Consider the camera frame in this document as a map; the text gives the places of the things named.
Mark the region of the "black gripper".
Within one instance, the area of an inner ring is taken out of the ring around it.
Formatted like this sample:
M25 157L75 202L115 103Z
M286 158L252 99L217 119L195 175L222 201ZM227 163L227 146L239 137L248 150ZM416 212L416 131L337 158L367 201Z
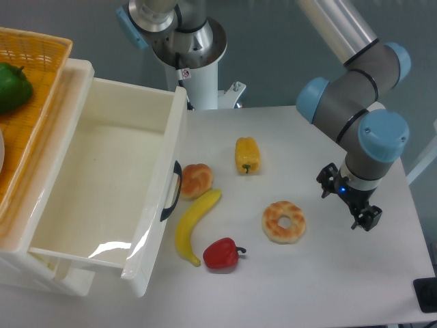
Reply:
M354 218L352 230L360 227L368 232L378 224L382 210L369 205L369 198L379 186L378 179L359 178L346 163L343 163L339 170L334 163L329 163L320 171L316 181L322 188L322 198L337 194L348 205Z

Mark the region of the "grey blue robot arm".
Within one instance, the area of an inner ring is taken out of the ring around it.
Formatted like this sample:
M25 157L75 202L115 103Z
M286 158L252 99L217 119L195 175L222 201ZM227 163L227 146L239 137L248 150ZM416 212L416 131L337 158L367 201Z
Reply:
M299 6L346 68L336 81L311 80L296 99L301 116L346 152L342 166L327 165L317 181L324 195L343 200L355 226L370 230L382 211L369 199L409 138L405 119L375 105L409 73L410 56L396 43L381 43L349 1L300 1ZM186 90L188 109L236 106L244 86L234 83L227 91L217 86L227 38L206 15L204 1L130 1L116 17L135 47L152 48L165 66L168 88Z

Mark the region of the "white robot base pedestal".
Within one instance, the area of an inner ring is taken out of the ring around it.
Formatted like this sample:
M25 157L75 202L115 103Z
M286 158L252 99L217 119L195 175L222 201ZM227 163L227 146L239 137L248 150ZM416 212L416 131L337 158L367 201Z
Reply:
M219 88L219 62L227 50L227 37L216 20L207 18L196 31L172 31L152 49L165 69L168 90L185 88L194 109L241 107L246 84L234 81L226 90Z

